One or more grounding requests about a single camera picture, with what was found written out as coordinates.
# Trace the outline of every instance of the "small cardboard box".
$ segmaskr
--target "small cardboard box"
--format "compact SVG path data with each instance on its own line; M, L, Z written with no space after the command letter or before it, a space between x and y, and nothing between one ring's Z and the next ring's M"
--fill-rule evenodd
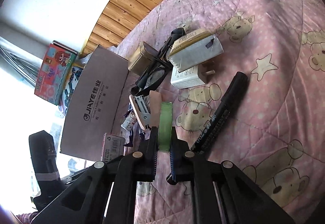
M124 154L125 139L109 133L104 134L101 160L105 163Z
M111 133L129 70L128 61L105 48L91 55L65 118L61 153L101 160L103 135Z

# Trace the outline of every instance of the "black marker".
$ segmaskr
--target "black marker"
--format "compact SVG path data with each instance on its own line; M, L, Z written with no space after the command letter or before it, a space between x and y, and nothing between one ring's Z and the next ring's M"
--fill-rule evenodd
M199 154L204 154L212 146L212 143L219 135L225 121L229 114L239 107L239 103L243 98L248 87L248 77L242 73L237 72L232 79L227 91L221 98L221 102L210 119L203 132L191 147L191 151ZM176 185L172 179L172 174L166 178L167 182L171 185Z

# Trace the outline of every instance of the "green object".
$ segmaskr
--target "green object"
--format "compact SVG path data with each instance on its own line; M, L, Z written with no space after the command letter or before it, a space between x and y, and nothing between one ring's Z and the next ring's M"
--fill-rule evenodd
M169 152L172 137L173 104L162 102L158 127L158 150Z

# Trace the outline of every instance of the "bedspread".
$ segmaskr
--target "bedspread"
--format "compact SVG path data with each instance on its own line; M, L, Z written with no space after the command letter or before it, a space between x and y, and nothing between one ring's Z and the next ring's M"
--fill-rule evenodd
M210 161L230 160L297 223L325 191L325 7L321 0L164 0L116 48L129 58L140 41L159 49L177 27L213 29L224 53L205 86L177 90L170 75L158 91L173 102L178 137L191 146L237 71L248 92L212 147ZM120 133L130 74L113 126ZM135 223L190 223L188 183L168 185L168 154L153 183L138 183Z

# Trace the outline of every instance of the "white star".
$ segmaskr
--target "white star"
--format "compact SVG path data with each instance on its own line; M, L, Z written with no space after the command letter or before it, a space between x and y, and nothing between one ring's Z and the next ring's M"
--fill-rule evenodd
M216 1L213 1L213 6L216 6L217 4L219 4L220 2L223 2L223 0L216 0Z
M251 71L251 74L257 74L257 81L261 81L265 72L269 70L276 70L278 67L271 61L272 54L268 54L262 59L256 59L257 67Z

